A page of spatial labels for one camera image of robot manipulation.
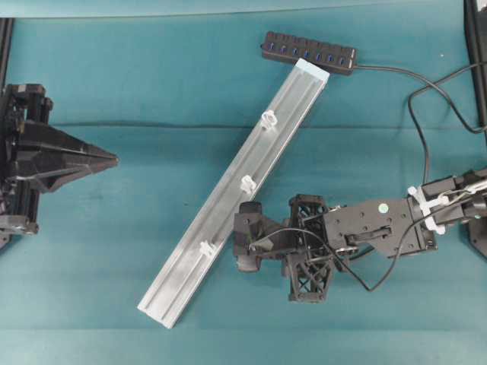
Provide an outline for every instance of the aluminum extrusion rail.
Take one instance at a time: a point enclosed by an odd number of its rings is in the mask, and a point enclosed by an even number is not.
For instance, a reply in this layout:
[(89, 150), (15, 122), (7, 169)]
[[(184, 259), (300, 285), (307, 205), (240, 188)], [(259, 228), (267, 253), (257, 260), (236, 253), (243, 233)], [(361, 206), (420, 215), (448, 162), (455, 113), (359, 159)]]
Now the aluminum extrusion rail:
[(169, 329), (233, 230), (240, 203), (252, 200), (328, 81), (300, 59), (238, 151), (138, 308)]

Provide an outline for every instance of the white cable clip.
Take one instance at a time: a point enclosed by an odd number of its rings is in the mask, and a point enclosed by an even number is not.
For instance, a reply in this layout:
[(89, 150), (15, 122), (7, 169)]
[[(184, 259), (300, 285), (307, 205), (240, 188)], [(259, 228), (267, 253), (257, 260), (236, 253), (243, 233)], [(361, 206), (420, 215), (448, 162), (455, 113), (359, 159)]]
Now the white cable clip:
[(260, 117), (260, 125), (265, 129), (271, 129), (277, 124), (277, 117), (274, 110), (266, 110)]
[[(424, 217), (426, 217), (431, 213), (431, 208), (439, 205), (447, 205), (450, 201), (447, 196), (441, 196), (436, 199), (427, 201), (425, 197), (425, 193), (423, 192), (421, 186), (419, 186), (418, 188), (415, 188), (414, 186), (410, 186), (408, 188), (408, 193), (412, 197), (414, 197), (416, 201), (419, 203), (419, 208), (421, 209)], [(426, 224), (426, 228), (428, 228), (429, 230), (434, 230), (438, 234), (445, 233), (444, 225), (438, 226), (434, 221), (433, 217), (426, 218), (425, 224)]]
[(199, 251), (202, 255), (212, 259), (213, 256), (216, 254), (216, 246), (213, 243), (209, 243), (208, 241), (202, 241), (199, 247)]
[(241, 182), (242, 183), (240, 184), (240, 188), (244, 190), (248, 195), (252, 194), (257, 187), (256, 182), (252, 180), (252, 177), (250, 177), (250, 175), (244, 176)]

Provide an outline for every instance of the black cable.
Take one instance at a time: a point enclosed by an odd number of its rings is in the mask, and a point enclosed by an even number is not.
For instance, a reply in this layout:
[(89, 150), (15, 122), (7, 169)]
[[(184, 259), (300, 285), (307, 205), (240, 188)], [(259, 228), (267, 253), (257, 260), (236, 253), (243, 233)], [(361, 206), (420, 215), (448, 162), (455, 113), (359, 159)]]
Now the black cable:
[(404, 231), (403, 235), (401, 236), (401, 238), (399, 240), (399, 245), (396, 248), (396, 255), (394, 256), (393, 261), (390, 264), (389, 268), (386, 270), (385, 274), (382, 275), (382, 277), (377, 281), (377, 283), (375, 283), (372, 287), (369, 287), (362, 278), (360, 278), (356, 273), (353, 272), (353, 270), (350, 269), (350, 267), (347, 264), (344, 263), (344, 261), (336, 254), (336, 252), (333, 249), (333, 247), (331, 247), (322, 237), (318, 236), (314, 232), (311, 232), (310, 230), (303, 230), (301, 228), (293, 228), (293, 227), (282, 228), (280, 230), (277, 230), (277, 231), (274, 231), (274, 232), (268, 234), (267, 236), (265, 236), (265, 237), (263, 237), (263, 238), (261, 238), (259, 240), (266, 240), (266, 239), (270, 238), (271, 236), (274, 236), (275, 234), (278, 234), (278, 233), (281, 233), (281, 232), (285, 232), (285, 231), (295, 231), (295, 232), (301, 232), (301, 233), (309, 234), (310, 236), (313, 236), (318, 241), (320, 241), (321, 244), (335, 257), (335, 259), (337, 259), (340, 262), (340, 264), (344, 268), (346, 268), (346, 270), (354, 277), (355, 280), (357, 280), (360, 283), (360, 285), (366, 291), (372, 292), (372, 291), (376, 290), (379, 286), (381, 286), (385, 282), (385, 280), (390, 276), (390, 273), (392, 272), (392, 270), (396, 266), (397, 259), (401, 255), (401, 250), (403, 249), (403, 244), (404, 244), (404, 238), (406, 237), (406, 235), (409, 233), (409, 231), (412, 228), (415, 228), (415, 227), (419, 226), (421, 223), (423, 223), (424, 221), (426, 221), (428, 218), (434, 217), (436, 214), (439, 214), (439, 213), (441, 213), (442, 211), (444, 211), (444, 210), (446, 210), (448, 208), (452, 208), (452, 207), (461, 205), (463, 203), (468, 202), (469, 200), (471, 200), (470, 197), (469, 198), (462, 199), (462, 200), (459, 200), (458, 202), (454, 202), (453, 204), (446, 205), (446, 206), (444, 206), (442, 208), (439, 208), (438, 210), (436, 210), (436, 211), (434, 211), (434, 212), (432, 212), (432, 213), (424, 216), (423, 218), (418, 219), (415, 222), (412, 222), (406, 228), (406, 230)]
[(470, 125), (466, 122), (466, 120), (461, 115), (460, 111), (457, 109), (457, 106), (452, 101), (452, 99), (450, 98), (450, 96), (443, 89), (439, 88), (438, 85), (439, 84), (442, 84), (442, 83), (444, 83), (446, 81), (449, 81), (452, 78), (455, 78), (456, 76), (464, 73), (467, 70), (470, 70), (472, 68), (478, 67), (480, 65), (486, 65), (486, 64), (487, 64), (487, 62), (478, 62), (478, 63), (475, 63), (475, 64), (471, 64), (471, 65), (465, 66), (465, 67), (460, 68), (459, 70), (456, 70), (455, 72), (452, 72), (451, 74), (449, 74), (449, 75), (441, 78), (440, 80), (438, 80), (436, 82), (431, 82), (427, 78), (425, 78), (424, 76), (422, 76), (420, 74), (417, 74), (415, 72), (406, 70), (404, 68), (388, 67), (388, 66), (367, 66), (367, 65), (356, 65), (355, 66), (355, 68), (357, 68), (357, 69), (363, 69), (363, 70), (397, 72), (397, 73), (401, 73), (401, 74), (405, 74), (405, 75), (412, 76), (414, 78), (418, 78), (419, 80), (421, 80), (421, 81), (423, 81), (423, 82), (425, 82), (427, 84), (426, 86), (422, 87), (421, 89), (418, 89), (414, 93), (410, 94), (409, 97), (408, 97), (408, 111), (409, 111), (409, 115), (411, 116), (411, 119), (414, 122), (414, 125), (416, 127), (416, 130), (418, 131), (418, 135), (419, 135), (419, 138), (421, 140), (422, 147), (423, 147), (423, 151), (424, 151), (424, 159), (425, 159), (425, 162), (424, 162), (424, 166), (423, 166), (423, 179), (422, 179), (422, 183), (423, 184), (427, 183), (427, 181), (428, 181), (429, 166), (430, 166), (430, 163), (429, 163), (430, 157), (429, 157), (429, 150), (428, 150), (428, 145), (427, 145), (426, 140), (425, 140), (425, 136), (423, 135), (423, 131), (421, 129), (421, 126), (419, 125), (418, 120), (417, 120), (417, 118), (415, 116), (414, 110), (412, 108), (412, 99), (414, 97), (418, 96), (419, 94), (425, 92), (426, 90), (428, 90), (430, 88), (433, 88), (433, 89), (435, 89), (448, 102), (448, 104), (450, 105), (450, 107), (455, 112), (455, 115), (457, 116), (457, 118), (460, 120), (460, 122), (462, 123), (463, 127), (467, 131), (469, 131), (469, 132), (471, 132), (473, 134), (479, 134), (479, 133), (485, 132), (487, 130), (487, 125), (484, 126), (484, 127), (481, 127), (481, 128), (477, 128), (477, 129), (474, 129), (474, 128), (470, 127)]
[[(448, 74), (448, 75), (444, 76), (443, 78), (441, 78), (440, 80), (436, 81), (434, 84), (435, 85), (443, 84), (444, 82), (447, 82), (447, 81), (451, 80), (452, 78), (455, 78), (456, 76), (461, 75), (465, 71), (471, 70), (472, 68), (479, 67), (482, 65), (487, 65), (487, 62), (477, 62), (477, 63), (473, 63), (471, 65), (459, 68), (458, 70), (452, 72), (451, 74)], [(412, 100), (413, 97), (416, 97), (421, 93), (424, 93), (426, 90), (428, 90), (430, 88), (431, 88), (431, 86), (427, 85), (427, 86), (422, 87), (421, 89), (416, 90), (414, 93), (409, 95), (409, 99)], [(451, 106), (452, 106), (452, 108), (454, 108), (455, 114), (457, 115), (458, 119), (461, 121), (462, 125), (465, 127), (465, 129), (467, 131), (469, 131), (470, 133), (473, 133), (473, 134), (479, 134), (479, 133), (487, 131), (487, 125), (480, 127), (480, 128), (472, 128), (469, 125), (469, 123), (467, 123), (465, 121), (465, 119), (462, 117), (461, 113), (458, 112), (458, 109), (455, 106), (455, 103), (453, 103), (453, 101), (452, 101), (452, 104), (451, 104)]]
[[(450, 96), (440, 87), (435, 85), (432, 81), (429, 81), (426, 77), (423, 75), (417, 74), (415, 72), (406, 70), (404, 68), (397, 68), (397, 67), (389, 67), (389, 66), (368, 66), (368, 65), (356, 65), (356, 69), (361, 69), (361, 70), (371, 70), (371, 71), (389, 71), (389, 72), (396, 72), (400, 74), (405, 74), (414, 78), (417, 78), (421, 81), (423, 81), (425, 84), (427, 84), (429, 87), (433, 87), (440, 95), (450, 104), (453, 104), (453, 101), (451, 100)], [(421, 140), (421, 144), (423, 147), (423, 152), (424, 152), (424, 158), (425, 162), (423, 163), (423, 179), (422, 179), (422, 184), (427, 183), (428, 181), (428, 175), (429, 175), (429, 149), (428, 149), (428, 144), (426, 143), (425, 136), (423, 134), (423, 131), (421, 129), (421, 126), (418, 123), (417, 118), (415, 117), (414, 111), (412, 109), (412, 104), (411, 101), (408, 100), (408, 111), (409, 115), (411, 116), (412, 121), (414, 122), (414, 125), (416, 127), (416, 130), (418, 131), (419, 139)]]

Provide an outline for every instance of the teal cloth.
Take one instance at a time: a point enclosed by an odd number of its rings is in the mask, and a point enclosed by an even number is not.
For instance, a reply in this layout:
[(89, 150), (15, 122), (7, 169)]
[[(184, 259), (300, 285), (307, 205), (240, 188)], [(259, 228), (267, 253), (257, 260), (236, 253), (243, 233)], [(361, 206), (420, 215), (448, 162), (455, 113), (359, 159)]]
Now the teal cloth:
[[(41, 197), (37, 236), (0, 253), (1, 364), (485, 364), (487, 265), (465, 227), (399, 261), (368, 294), (335, 275), (325, 303), (287, 301), (278, 262), (237, 271), (231, 241), (176, 327), (136, 309), (291, 66), (262, 59), (267, 30), (358, 48), (363, 64), (439, 78), (468, 63), (457, 1), (124, 19), (18, 20), (8, 82), (46, 86), (51, 123), (119, 155), (117, 168)], [(330, 205), (399, 198), (422, 173), (406, 76), (332, 75), (257, 199)], [(445, 88), (476, 123), (468, 73)], [(432, 178), (485, 166), (485, 137), (429, 92), (415, 105)], [(370, 282), (389, 262), (356, 265)]]
[(0, 17), (154, 17), (407, 4), (427, 0), (2, 0)]

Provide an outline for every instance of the black vertical post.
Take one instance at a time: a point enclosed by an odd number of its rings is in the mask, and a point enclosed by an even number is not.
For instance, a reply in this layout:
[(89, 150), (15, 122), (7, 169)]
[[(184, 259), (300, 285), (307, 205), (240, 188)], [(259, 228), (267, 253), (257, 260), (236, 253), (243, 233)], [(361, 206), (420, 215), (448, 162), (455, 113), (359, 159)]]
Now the black vertical post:
[(0, 18), (0, 90), (3, 90), (5, 86), (13, 25), (14, 19)]

